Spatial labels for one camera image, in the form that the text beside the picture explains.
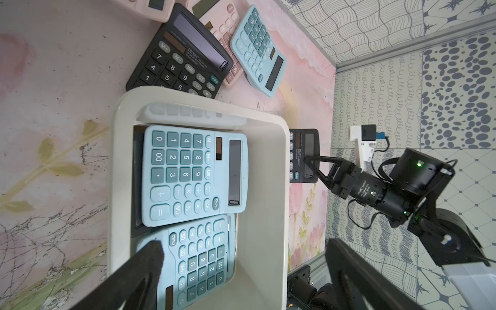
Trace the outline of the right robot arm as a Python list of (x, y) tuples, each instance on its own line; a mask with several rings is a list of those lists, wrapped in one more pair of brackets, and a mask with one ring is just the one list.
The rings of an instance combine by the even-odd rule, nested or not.
[(456, 160), (407, 149), (383, 162), (376, 176), (343, 158), (307, 156), (304, 162), (334, 195), (375, 209), (392, 228), (406, 223), (472, 309), (495, 309), (495, 261), (460, 216), (437, 208)]

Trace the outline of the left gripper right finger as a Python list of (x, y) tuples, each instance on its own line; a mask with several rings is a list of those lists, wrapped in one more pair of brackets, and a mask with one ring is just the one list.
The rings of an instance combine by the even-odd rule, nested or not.
[(329, 239), (325, 260), (337, 309), (421, 309), (340, 239)]

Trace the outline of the black calculator back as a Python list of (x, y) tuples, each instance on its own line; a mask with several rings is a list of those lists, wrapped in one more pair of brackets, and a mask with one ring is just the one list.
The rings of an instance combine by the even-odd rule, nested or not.
[(316, 183), (318, 176), (305, 163), (308, 156), (320, 155), (320, 138), (316, 129), (289, 129), (289, 181)]

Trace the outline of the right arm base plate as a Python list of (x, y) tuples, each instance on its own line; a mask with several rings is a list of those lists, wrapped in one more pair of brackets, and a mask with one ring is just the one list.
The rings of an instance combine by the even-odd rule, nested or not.
[(336, 309), (333, 284), (325, 272), (315, 273), (301, 265), (288, 276), (286, 309)]

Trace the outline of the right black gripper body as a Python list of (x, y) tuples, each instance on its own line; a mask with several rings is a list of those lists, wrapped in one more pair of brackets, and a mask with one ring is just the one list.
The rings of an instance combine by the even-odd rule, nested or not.
[(383, 162), (377, 175), (344, 158), (329, 157), (327, 187), (384, 215), (392, 228), (407, 224), (408, 231), (439, 266), (488, 263), (483, 247), (462, 218), (437, 207), (437, 200), (455, 176), (457, 160), (441, 161), (414, 149)]

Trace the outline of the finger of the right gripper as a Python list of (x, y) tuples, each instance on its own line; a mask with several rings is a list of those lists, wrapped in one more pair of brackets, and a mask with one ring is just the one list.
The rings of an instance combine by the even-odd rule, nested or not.
[(331, 156), (306, 156), (304, 163), (321, 182), (338, 182), (345, 159)]

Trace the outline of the white plastic storage box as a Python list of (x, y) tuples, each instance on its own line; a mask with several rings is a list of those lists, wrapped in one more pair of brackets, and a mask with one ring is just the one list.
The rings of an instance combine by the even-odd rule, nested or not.
[(234, 275), (194, 309), (284, 309), (288, 277), (289, 129), (283, 118), (161, 87), (117, 102), (111, 125), (107, 272), (135, 252), (131, 239), (133, 133), (137, 125), (225, 129), (247, 136), (247, 207), (237, 219)]

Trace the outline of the pink calculator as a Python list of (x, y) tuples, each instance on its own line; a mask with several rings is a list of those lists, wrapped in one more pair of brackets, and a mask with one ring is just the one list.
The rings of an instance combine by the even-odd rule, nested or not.
[(153, 21), (165, 23), (173, 11), (175, 0), (115, 0), (123, 8)]
[(193, 13), (193, 15), (206, 26), (206, 28), (220, 42), (227, 53), (231, 56), (234, 65), (228, 73), (223, 84), (226, 87), (232, 87), (235, 82), (242, 76), (244, 70), (233, 54), (230, 42), (238, 28), (241, 19), (230, 0), (191, 0), (186, 1), (184, 6)]

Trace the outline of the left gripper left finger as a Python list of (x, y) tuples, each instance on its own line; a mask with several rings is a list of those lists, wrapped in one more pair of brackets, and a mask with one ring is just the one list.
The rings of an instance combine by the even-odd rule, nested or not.
[(156, 309), (164, 251), (151, 241), (72, 309)]

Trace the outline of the small black calculator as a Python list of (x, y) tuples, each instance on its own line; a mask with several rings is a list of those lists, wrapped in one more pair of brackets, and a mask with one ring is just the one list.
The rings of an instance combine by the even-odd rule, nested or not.
[(173, 6), (130, 75), (125, 90), (158, 86), (214, 99), (235, 62), (183, 5)]

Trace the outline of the small blue calculator back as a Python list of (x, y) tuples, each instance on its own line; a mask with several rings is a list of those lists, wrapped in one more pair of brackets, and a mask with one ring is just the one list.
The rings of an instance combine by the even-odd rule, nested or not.
[(287, 59), (277, 49), (260, 11), (251, 5), (236, 29), (231, 50), (252, 87), (274, 97), (282, 82)]

